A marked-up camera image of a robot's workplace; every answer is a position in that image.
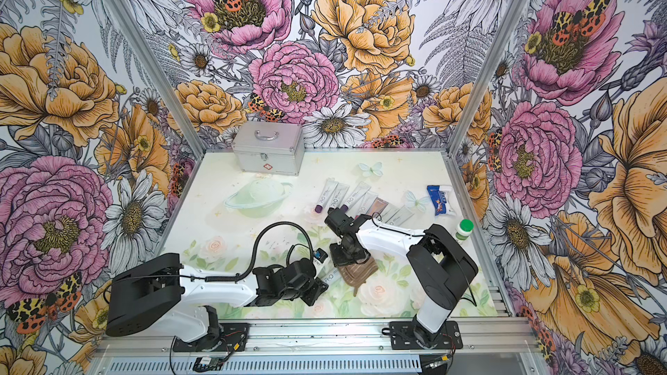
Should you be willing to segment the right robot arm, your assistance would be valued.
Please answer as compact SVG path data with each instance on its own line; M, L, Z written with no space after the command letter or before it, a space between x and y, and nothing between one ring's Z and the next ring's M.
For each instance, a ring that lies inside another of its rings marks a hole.
M410 322L391 322L388 336L394 350L456 350L458 329L448 320L469 291L479 269L474 259L444 227L433 224L415 230L379 222L370 215L349 217L340 208L331 208L325 224L340 238L329 246L333 265L362 266L373 251L404 257L427 295Z

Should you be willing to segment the purple cap toothpaste tube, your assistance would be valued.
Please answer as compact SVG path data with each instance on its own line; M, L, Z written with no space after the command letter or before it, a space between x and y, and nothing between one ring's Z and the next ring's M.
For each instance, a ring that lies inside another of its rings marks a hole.
M335 192L336 187L338 186L338 182L333 179L333 178L328 178L326 179L323 191L321 192L320 196L318 197L317 203L315 205L314 211L317 214L320 214L323 209L326 207L328 204L329 200L331 199L333 193Z
M345 198L340 209L343 212L347 212L352 208L358 201L360 201L363 196L371 189L371 186L366 182L360 182L352 191L352 193Z

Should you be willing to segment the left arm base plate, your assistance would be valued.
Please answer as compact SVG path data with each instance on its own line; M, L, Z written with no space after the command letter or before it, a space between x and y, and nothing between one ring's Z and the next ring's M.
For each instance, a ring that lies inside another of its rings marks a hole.
M248 323L220 323L193 342L176 339L174 352L243 352L248 341Z

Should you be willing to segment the pink cap toothpaste tube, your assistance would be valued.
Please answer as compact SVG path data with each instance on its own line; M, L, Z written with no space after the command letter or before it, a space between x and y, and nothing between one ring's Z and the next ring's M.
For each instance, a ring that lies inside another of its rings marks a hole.
M364 197L361 199L361 202L359 204L359 208L357 210L357 215L365 215L368 210L370 210L371 206L375 202L378 194L368 191L364 195Z

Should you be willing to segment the metallic pink toothpaste tube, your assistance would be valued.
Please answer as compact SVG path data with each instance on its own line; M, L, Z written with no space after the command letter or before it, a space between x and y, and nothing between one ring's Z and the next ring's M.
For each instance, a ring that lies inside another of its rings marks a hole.
M387 201L381 199L380 197L376 197L370 208L368 208L367 214L370 216L381 215L387 206Z

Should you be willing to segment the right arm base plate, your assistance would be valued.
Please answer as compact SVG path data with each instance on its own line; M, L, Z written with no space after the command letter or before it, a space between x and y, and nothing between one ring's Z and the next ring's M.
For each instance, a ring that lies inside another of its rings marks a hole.
M381 334L389 338L393 350L454 351L464 346L459 325L453 320L445 321L437 333L429 332L416 319L391 321Z

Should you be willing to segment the dark green cap toothpaste tube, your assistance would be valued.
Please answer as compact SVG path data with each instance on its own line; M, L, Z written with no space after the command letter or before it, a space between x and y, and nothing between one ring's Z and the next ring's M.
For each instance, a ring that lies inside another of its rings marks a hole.
M328 286L333 286L337 281L342 279L340 270L336 267L324 272L320 279Z

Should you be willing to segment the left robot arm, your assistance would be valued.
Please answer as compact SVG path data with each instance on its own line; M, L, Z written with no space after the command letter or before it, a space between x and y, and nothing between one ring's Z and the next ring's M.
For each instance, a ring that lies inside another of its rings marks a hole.
M110 286L106 333L172 336L207 349L223 338L215 305L272 307L301 300L312 307L328 290L312 260L221 274L182 264L165 253L116 276Z

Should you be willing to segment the black cap toothpaste tube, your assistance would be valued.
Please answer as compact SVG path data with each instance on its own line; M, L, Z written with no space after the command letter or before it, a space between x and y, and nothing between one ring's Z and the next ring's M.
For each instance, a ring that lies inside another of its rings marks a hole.
M380 213L379 219L381 222L388 222L394 215L399 212L399 208L394 204L388 204Z

